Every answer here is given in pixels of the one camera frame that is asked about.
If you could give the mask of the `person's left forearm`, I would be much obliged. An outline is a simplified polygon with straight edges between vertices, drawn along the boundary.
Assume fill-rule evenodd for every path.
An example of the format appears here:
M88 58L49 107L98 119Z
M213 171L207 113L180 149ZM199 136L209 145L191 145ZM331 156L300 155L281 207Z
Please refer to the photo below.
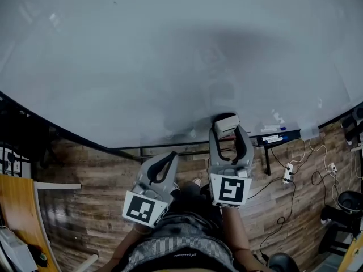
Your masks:
M120 244L122 246L123 258L126 257L141 240L149 236L153 230L153 228L148 226L138 223L134 224L132 230L126 235Z

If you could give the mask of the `person's dark trousers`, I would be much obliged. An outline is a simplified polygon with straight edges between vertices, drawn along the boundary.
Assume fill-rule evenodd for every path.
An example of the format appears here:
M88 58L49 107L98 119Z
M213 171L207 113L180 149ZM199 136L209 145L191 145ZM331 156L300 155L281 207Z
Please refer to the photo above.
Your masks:
M223 220L220 208L213 206L209 191L205 185L199 188L192 181L187 182L179 190L174 190L171 195L173 203L167 215L194 216L206 225L206 234L218 239L223 238Z

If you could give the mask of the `black pouch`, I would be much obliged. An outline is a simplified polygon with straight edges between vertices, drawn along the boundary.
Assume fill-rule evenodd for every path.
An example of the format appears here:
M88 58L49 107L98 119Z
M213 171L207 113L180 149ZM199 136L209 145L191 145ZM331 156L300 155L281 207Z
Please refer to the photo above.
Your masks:
M31 253L35 263L37 264L37 266L46 268L47 264L48 264L48 259L45 262L45 261L42 261L39 257L40 253L43 253L43 251L36 245L28 244L27 247L28 247L29 252Z

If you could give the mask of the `black round bin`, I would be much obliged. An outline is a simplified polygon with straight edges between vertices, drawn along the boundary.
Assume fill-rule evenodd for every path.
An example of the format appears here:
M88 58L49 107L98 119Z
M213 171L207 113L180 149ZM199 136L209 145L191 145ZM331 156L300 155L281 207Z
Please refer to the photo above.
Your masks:
M363 211L363 194L355 191L345 191L338 196L339 207L348 213Z

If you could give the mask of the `large white whiteboard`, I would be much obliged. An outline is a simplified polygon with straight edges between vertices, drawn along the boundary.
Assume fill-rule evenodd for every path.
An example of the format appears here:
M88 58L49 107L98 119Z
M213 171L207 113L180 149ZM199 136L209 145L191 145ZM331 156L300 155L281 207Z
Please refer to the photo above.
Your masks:
M322 125L363 102L363 0L0 0L0 92L108 148Z

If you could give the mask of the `white printed board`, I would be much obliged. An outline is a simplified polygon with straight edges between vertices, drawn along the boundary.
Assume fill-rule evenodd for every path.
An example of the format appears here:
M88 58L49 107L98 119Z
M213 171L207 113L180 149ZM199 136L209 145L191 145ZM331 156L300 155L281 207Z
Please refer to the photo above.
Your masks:
M0 174L30 179L31 162L11 149L0 147Z

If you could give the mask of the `black office chair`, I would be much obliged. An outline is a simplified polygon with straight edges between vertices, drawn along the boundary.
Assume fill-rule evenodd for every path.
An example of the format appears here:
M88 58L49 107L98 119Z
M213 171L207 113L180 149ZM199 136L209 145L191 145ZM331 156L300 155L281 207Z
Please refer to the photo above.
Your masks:
M25 114L21 115L20 119L19 131L16 134L17 150L20 155L31 162L39 162L40 167L46 169L49 165L46 161L47 152L56 164L63 167L64 163L57 158L52 149L51 142L55 137L50 134L50 126L44 121Z

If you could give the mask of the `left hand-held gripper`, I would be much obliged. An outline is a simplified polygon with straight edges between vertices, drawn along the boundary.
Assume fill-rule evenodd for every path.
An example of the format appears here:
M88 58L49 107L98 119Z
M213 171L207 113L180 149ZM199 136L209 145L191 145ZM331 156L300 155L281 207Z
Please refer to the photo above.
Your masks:
M179 155L167 152L150 158L141 165L138 180L131 191L126 192L123 218L154 228L168 212L174 201L170 193L176 178ZM157 185L152 189L146 185Z

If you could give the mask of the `yellow wooden board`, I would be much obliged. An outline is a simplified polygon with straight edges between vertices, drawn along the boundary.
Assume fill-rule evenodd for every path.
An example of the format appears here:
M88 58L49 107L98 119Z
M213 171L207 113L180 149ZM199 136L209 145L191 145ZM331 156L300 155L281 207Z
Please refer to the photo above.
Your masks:
M359 272L363 267L363 231L352 240L338 272Z

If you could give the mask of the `curved wooden desk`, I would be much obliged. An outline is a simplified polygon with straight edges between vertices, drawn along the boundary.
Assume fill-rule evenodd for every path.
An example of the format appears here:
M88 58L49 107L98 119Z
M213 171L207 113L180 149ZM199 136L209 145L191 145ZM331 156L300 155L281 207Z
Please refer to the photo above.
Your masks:
M5 226L27 244L37 246L47 257L40 272L61 272L52 251L40 211L38 191L81 189L81 184L37 182L31 178L0 175L0 208Z

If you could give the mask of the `white whiteboard eraser black felt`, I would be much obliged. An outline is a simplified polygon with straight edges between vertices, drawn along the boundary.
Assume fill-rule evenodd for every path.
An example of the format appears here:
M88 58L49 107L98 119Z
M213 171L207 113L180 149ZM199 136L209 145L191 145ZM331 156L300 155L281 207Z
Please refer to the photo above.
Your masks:
M235 113L223 113L213 120L213 130L218 139L228 137L234 133L240 120Z

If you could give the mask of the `translucent plastic corner cover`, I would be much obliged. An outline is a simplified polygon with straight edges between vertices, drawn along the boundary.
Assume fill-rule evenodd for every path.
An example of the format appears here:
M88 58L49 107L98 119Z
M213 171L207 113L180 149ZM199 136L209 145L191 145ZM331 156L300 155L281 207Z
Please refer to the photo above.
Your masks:
M311 127L302 128L299 131L299 133L300 133L300 138L303 141L308 141L313 138L319 137L320 131L317 126L311 126Z

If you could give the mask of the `person's grey knit top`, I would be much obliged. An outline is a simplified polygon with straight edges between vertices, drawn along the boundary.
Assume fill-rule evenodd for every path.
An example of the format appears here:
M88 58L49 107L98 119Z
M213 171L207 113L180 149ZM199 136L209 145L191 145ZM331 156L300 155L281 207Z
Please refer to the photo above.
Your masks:
M164 269L207 269L239 272L223 242L222 218L195 213L166 215L144 240L126 251L113 272L152 272Z

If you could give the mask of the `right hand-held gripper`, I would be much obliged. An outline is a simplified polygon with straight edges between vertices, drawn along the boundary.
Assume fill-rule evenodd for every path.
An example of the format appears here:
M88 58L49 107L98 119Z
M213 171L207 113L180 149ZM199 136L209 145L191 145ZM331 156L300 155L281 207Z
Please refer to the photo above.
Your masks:
M213 206L238 208L247 201L252 179L247 169L251 168L254 147L246 131L238 125L234 130L236 157L231 160L222 156L220 144L213 127L209 130L210 171L209 190Z

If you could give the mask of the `person's right forearm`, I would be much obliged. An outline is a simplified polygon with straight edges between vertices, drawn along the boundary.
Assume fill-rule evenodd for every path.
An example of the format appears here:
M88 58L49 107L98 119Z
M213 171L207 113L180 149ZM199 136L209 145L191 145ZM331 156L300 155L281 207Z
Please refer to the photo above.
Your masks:
M221 211L225 243L231 250L234 259L243 265L247 272L263 272L266 267L253 256L250 250L250 243L239 210L223 207Z

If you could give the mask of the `white plastic box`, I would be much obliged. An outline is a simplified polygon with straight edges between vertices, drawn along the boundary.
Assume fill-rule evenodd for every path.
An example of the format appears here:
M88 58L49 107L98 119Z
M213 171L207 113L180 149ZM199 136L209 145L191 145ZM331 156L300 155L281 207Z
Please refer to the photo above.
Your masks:
M0 227L0 243L6 256L20 272L35 272L37 264L28 246L6 227Z

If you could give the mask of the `black marker tray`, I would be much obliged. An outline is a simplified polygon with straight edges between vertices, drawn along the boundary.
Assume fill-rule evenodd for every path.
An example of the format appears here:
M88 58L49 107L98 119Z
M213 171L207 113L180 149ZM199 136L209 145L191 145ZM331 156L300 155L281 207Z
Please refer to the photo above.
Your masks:
M266 144L264 141L262 141L262 137L267 137L267 136L275 135L275 134L278 134L279 136L287 136L288 140L282 141L282 142L276 142L276 143L272 143L272 144ZM274 146L279 146L279 145L282 145L284 143L287 143L287 142L290 142L290 141L293 141L296 139L300 139L299 130L283 131L283 132L279 132L279 133L263 134L263 135L257 135L257 136L250 137L250 140L254 147L274 147Z

